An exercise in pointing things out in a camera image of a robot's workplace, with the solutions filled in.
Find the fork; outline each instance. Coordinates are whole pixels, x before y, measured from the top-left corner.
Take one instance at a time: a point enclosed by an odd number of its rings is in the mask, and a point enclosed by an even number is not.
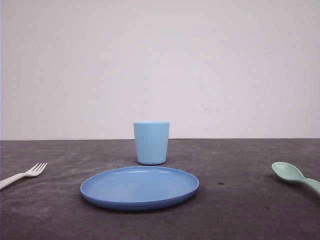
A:
[[[38,176],[39,174],[41,174],[43,172],[43,170],[45,169],[46,166],[47,166],[47,163],[37,163],[36,165],[34,165],[32,168],[30,168],[26,172],[17,173],[16,175],[13,175],[13,176],[10,176],[4,180],[1,180],[0,181],[0,190],[5,188],[9,184],[12,184],[13,182],[15,182],[19,179],[22,179],[24,177],[33,178],[33,177]]]

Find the spoon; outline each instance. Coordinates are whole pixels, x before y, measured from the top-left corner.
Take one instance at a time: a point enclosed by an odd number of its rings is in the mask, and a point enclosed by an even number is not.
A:
[[[305,177],[296,166],[287,162],[277,161],[274,162],[271,167],[275,174],[286,183],[301,183],[308,185],[320,195],[320,182]]]

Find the blue plate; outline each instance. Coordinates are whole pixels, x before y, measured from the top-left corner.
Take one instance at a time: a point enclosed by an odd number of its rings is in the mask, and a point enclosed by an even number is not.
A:
[[[130,166],[105,171],[84,181],[80,191],[97,206],[150,210],[181,203],[199,187],[190,173],[161,166]]]

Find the tableware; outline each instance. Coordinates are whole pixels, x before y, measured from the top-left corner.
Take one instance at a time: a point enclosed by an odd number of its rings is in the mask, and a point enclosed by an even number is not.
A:
[[[161,166],[131,166],[94,175],[80,191],[90,203],[114,210],[165,208],[190,198],[199,180],[182,170]]]
[[[30,168],[28,171],[23,172],[23,173],[17,173],[16,175],[10,176],[4,180],[0,181],[0,190],[8,186],[9,184],[12,184],[13,182],[27,177],[27,178],[33,178],[38,176],[43,172],[43,170],[46,168],[47,163],[37,163],[34,165],[32,168]]]
[[[281,178],[283,181],[289,184],[301,183],[311,187],[320,195],[320,182],[305,177],[302,172],[294,165],[277,161],[271,165],[275,174]]]
[[[159,165],[166,161],[169,126],[167,121],[133,123],[136,155],[143,165]]]

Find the light blue cup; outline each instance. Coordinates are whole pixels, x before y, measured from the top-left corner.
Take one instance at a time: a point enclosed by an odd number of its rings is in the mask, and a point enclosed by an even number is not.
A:
[[[158,165],[166,161],[169,125],[167,121],[136,121],[133,123],[139,163]]]

